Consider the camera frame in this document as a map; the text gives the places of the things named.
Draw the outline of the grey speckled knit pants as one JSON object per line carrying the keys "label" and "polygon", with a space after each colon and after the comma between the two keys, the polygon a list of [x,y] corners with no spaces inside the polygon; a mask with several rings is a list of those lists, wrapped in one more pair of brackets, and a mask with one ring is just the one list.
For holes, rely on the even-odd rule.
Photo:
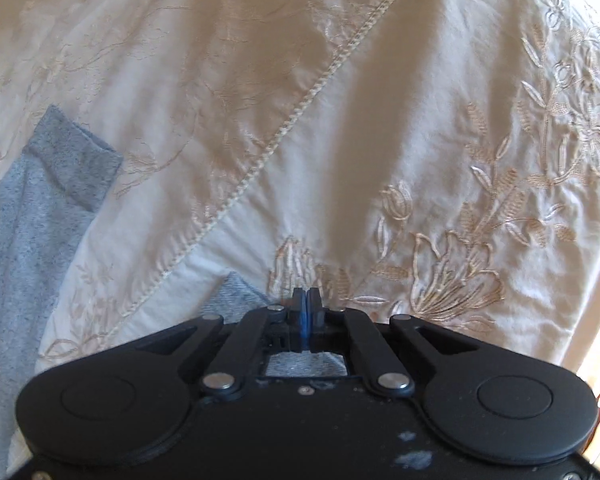
{"label": "grey speckled knit pants", "polygon": [[62,282],[122,162],[50,105],[0,180],[0,479],[17,396],[34,375]]}

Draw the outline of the cream embroidered bedspread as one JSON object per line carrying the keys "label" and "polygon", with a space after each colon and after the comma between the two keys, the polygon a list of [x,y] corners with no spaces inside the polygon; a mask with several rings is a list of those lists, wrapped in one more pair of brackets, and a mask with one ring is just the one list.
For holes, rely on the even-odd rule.
{"label": "cream embroidered bedspread", "polygon": [[0,0],[0,205],[50,200],[1,180],[59,128],[122,162],[57,292],[0,304],[0,478],[9,380],[221,286],[570,370],[600,330],[600,0]]}

